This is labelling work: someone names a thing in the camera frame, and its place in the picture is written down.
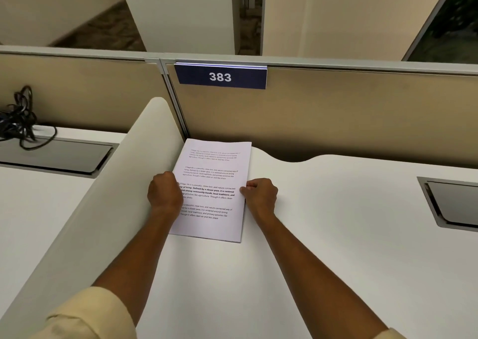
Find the number 383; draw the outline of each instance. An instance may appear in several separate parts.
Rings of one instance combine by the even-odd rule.
[[[231,75],[229,73],[222,74],[222,73],[211,72],[209,74],[209,76],[211,76],[209,78],[211,81],[226,81],[226,82],[231,82],[232,81]]]

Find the forearm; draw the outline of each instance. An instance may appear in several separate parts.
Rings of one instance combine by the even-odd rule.
[[[174,219],[152,212],[145,225],[93,283],[115,294],[138,324],[146,306],[161,250]]]
[[[259,222],[313,338],[372,339],[387,329],[275,216]]]

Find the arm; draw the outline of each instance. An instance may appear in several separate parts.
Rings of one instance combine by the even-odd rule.
[[[115,294],[135,325],[146,306],[164,242],[181,212],[182,193],[174,174],[156,175],[150,183],[148,199],[151,213],[146,223],[93,283]]]
[[[274,215],[277,188],[255,179],[241,188],[312,338],[373,339],[388,328]]]

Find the desk number plate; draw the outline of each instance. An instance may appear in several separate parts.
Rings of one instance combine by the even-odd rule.
[[[181,84],[266,89],[266,66],[176,63]]]

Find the white paper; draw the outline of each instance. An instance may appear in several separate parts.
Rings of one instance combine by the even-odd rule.
[[[184,204],[170,233],[240,242],[250,142],[188,139],[173,173]]]

